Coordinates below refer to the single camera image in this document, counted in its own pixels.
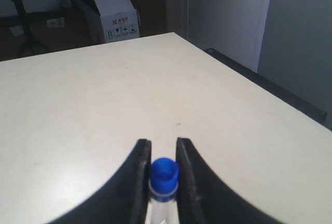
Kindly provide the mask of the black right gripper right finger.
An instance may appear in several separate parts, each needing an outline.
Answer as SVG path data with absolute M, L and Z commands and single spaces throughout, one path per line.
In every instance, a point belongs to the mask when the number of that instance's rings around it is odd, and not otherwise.
M 278 223 L 229 188 L 207 165 L 192 141 L 176 141 L 180 223 Z

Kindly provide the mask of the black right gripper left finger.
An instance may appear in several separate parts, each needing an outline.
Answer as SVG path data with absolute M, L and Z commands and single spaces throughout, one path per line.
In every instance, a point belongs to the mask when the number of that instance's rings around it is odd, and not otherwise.
M 144 223 L 151 141 L 139 139 L 118 171 L 90 198 L 52 223 Z

